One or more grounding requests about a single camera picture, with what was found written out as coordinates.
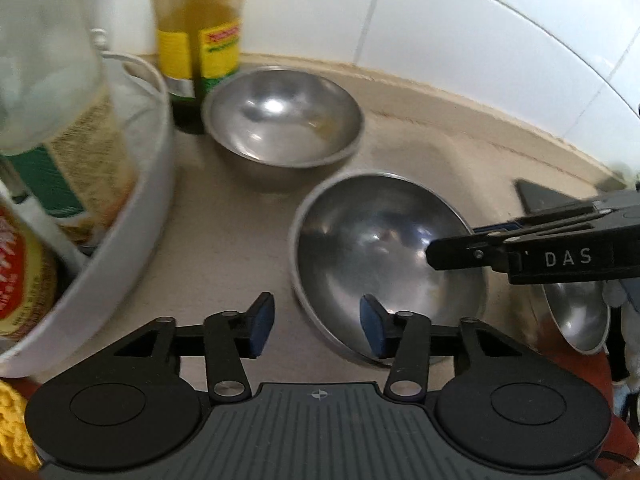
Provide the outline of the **steel bowl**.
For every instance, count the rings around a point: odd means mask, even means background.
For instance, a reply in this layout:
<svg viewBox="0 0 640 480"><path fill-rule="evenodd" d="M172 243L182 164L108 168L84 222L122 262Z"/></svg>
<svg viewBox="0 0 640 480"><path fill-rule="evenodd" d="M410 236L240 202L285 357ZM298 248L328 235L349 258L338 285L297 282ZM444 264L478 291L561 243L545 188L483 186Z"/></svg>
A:
<svg viewBox="0 0 640 480"><path fill-rule="evenodd" d="M240 178L288 192L333 174L358 151L364 115L326 77L282 66L243 70L206 96L205 131Z"/></svg>
<svg viewBox="0 0 640 480"><path fill-rule="evenodd" d="M585 356L600 352L610 328L603 283L547 284L542 290L552 322L564 340Z"/></svg>
<svg viewBox="0 0 640 480"><path fill-rule="evenodd" d="M288 233L294 294L336 353L352 362L390 364L371 351L359 303L371 294L390 312L423 314L436 325L480 318L487 278L480 268L436 271L433 240L471 231L446 200L389 172L339 174L299 204Z"/></svg>

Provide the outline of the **black gas stove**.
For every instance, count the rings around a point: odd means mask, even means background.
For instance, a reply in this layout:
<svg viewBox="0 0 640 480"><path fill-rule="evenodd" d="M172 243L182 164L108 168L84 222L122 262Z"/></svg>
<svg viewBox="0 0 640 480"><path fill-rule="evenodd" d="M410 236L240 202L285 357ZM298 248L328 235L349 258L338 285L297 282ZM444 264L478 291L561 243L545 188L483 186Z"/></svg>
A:
<svg viewBox="0 0 640 480"><path fill-rule="evenodd" d="M536 214L553 208L560 208L579 203L578 198L546 188L525 179L514 182L515 191L526 214Z"/></svg>

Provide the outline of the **yellow label vinegar bottle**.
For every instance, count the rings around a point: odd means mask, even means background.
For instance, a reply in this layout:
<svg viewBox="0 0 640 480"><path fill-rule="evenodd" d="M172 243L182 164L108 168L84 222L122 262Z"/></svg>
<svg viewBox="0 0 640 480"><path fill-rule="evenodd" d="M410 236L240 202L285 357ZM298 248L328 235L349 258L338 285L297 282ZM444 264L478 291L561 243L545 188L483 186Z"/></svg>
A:
<svg viewBox="0 0 640 480"><path fill-rule="evenodd" d="M55 307L88 258L21 185L1 180L1 345L23 339Z"/></svg>

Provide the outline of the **red table mat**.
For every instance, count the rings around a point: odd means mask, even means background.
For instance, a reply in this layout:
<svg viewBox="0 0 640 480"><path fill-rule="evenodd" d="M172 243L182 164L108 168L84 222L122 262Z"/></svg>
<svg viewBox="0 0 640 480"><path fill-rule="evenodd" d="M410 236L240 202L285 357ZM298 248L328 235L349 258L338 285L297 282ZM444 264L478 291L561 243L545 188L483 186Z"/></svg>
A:
<svg viewBox="0 0 640 480"><path fill-rule="evenodd" d="M626 420L618 416L620 411L615 407L615 387L629 378L620 316L614 313L610 317L608 338L613 338L612 344L607 342L606 350L598 353L583 354L575 350L560 333L548 304L538 302L532 310L536 320L532 341L536 350L560 367L585 379L608 401L612 412L611 429L597 459L597 467L609 479L638 479L636 457L639 443Z"/></svg>

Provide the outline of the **yellow chenille mat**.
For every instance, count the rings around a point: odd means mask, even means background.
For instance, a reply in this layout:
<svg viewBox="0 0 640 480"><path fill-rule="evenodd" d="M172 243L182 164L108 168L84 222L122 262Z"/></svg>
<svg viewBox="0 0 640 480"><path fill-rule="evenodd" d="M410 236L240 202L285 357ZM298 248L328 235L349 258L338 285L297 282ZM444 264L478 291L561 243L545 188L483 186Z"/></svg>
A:
<svg viewBox="0 0 640 480"><path fill-rule="evenodd" d="M8 382L1 382L1 456L15 466L37 472L41 462L25 425L26 398Z"/></svg>

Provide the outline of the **green label seafood sauce bottle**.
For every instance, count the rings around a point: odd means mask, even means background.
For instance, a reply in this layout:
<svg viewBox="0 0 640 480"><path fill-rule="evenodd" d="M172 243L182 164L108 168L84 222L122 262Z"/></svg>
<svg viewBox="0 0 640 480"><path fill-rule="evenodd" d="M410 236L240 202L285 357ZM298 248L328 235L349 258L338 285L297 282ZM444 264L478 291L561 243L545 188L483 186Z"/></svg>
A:
<svg viewBox="0 0 640 480"><path fill-rule="evenodd" d="M1 0L1 154L84 252L136 186L79 0Z"/></svg>

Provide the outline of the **yellow label oil bottle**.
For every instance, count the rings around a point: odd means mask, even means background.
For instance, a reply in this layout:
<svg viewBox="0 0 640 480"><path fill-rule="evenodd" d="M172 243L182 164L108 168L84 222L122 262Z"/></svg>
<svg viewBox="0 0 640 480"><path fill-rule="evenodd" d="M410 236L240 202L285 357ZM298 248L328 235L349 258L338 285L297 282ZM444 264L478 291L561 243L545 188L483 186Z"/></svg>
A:
<svg viewBox="0 0 640 480"><path fill-rule="evenodd" d="M153 0L158 67L184 132L204 132L206 94L240 68L243 2Z"/></svg>

